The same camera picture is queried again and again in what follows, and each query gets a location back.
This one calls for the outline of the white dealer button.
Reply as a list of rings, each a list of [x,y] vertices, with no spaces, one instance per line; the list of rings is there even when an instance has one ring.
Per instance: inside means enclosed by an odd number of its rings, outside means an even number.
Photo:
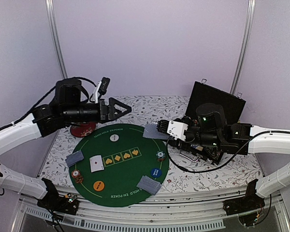
[[[117,142],[119,140],[119,136],[117,134],[112,134],[110,136],[110,141],[111,142]]]

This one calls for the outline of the blue playing card deck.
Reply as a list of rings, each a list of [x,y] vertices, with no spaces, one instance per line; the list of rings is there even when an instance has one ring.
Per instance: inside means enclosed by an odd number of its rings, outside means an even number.
[[[167,140],[169,135],[159,132],[157,129],[157,123],[153,123],[144,126],[143,137],[148,139]]]

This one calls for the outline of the ace of diamonds card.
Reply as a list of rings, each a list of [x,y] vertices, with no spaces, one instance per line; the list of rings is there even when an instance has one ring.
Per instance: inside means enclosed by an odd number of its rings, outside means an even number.
[[[104,165],[103,165],[101,155],[95,155],[95,156],[89,158],[89,164],[90,164],[90,171],[92,173],[104,170]]]

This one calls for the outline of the blue topped chip stack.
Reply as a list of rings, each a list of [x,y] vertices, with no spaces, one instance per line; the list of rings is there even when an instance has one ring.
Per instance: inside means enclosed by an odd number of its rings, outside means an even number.
[[[163,151],[159,151],[156,153],[156,159],[157,161],[161,162],[161,161],[164,161],[165,160],[165,153]]]

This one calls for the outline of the dealt cards pile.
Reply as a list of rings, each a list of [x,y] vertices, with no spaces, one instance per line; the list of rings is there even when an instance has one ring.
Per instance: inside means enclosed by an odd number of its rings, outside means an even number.
[[[161,189],[162,184],[148,176],[142,176],[137,184],[137,187],[150,193],[151,195],[156,195]]]
[[[81,150],[76,151],[70,155],[68,155],[65,159],[67,166],[70,168],[76,163],[82,161],[84,159],[84,155]]]

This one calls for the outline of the blue small blind button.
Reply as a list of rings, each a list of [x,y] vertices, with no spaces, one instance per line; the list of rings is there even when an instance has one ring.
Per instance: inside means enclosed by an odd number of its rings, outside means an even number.
[[[153,168],[150,174],[153,178],[159,178],[162,175],[162,170],[159,168]]]

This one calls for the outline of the red topped chip stack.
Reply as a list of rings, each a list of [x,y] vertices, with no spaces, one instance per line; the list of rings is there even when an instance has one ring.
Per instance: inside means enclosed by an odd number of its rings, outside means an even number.
[[[82,183],[84,178],[83,176],[81,175],[81,172],[79,170],[73,170],[72,173],[71,173],[71,176],[73,178],[73,180],[76,182],[76,183]]]

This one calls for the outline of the orange big blind button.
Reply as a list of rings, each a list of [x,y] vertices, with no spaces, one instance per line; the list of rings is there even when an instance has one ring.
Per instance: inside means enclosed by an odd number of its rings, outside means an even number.
[[[103,181],[98,180],[93,184],[93,189],[95,191],[103,191],[104,188],[105,188],[105,184]]]

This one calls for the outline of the dealt cards bottom pile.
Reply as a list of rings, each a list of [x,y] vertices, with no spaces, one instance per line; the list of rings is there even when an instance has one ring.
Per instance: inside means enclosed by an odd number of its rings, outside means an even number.
[[[162,184],[148,176],[142,176],[137,184],[137,187],[150,193],[151,195],[156,195],[161,189]]]

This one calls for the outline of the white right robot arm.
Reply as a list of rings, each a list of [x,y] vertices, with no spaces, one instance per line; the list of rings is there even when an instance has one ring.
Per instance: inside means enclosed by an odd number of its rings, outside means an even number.
[[[290,130],[268,129],[247,123],[228,124],[221,105],[205,103],[196,109],[196,120],[160,120],[159,132],[167,134],[167,142],[191,152],[197,145],[204,151],[227,153],[232,156],[247,154],[277,154],[290,156]],[[245,211],[250,211],[264,199],[290,185],[290,161],[277,171],[251,181],[246,196],[240,201]]]

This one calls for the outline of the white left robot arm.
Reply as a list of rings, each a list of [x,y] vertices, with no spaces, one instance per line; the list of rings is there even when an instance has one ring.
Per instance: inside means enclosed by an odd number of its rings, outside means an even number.
[[[131,107],[109,98],[106,94],[110,79],[102,78],[93,94],[82,86],[83,77],[72,77],[56,82],[50,89],[55,95],[50,103],[33,105],[20,119],[0,128],[0,156],[30,141],[44,138],[76,123],[107,123],[131,112]],[[0,163],[0,188],[26,194],[44,201],[52,210],[62,206],[62,199],[52,183],[45,178],[32,178]]]

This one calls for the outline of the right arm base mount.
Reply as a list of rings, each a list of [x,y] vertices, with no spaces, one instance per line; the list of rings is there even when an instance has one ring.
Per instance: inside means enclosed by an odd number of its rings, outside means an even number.
[[[256,194],[257,181],[258,180],[255,179],[248,183],[246,193],[243,197],[229,199],[223,202],[223,209],[228,216],[256,210],[259,208],[262,209],[265,206],[264,198],[259,197]],[[257,224],[259,217],[260,213],[255,213],[254,218],[253,216],[246,215],[240,216],[239,220],[243,226],[251,227]]]

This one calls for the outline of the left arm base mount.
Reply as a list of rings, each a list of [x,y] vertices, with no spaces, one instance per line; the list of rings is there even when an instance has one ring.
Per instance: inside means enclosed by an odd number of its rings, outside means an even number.
[[[38,199],[37,205],[50,211],[75,216],[80,204],[77,197],[73,197],[73,194],[68,194],[68,197],[60,196],[50,180],[42,178],[42,181],[46,185],[46,195],[42,199]]]

